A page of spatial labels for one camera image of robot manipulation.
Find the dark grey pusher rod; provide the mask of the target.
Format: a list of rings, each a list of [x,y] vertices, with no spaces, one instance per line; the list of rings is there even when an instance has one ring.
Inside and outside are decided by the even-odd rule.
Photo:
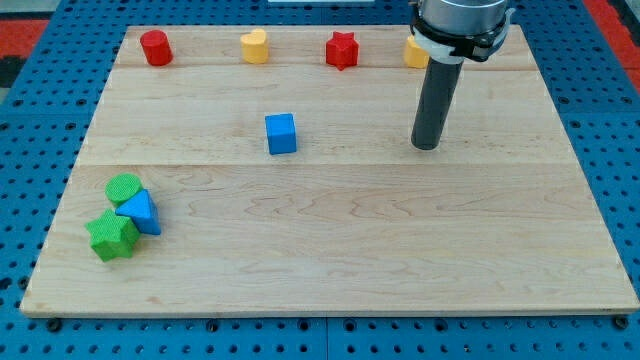
[[[429,60],[411,133],[414,147],[433,150],[439,145],[461,68],[461,63]]]

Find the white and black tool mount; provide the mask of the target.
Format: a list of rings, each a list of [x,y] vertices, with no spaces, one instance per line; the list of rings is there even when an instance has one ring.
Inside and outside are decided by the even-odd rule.
[[[503,45],[515,9],[507,3],[412,3],[411,33],[445,64],[487,61]]]

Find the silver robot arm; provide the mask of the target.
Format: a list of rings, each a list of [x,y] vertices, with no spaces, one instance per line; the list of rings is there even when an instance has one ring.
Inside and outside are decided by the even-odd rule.
[[[411,133],[421,150],[438,147],[466,60],[485,62],[503,45],[514,12],[506,0],[419,0],[411,34],[429,55]]]

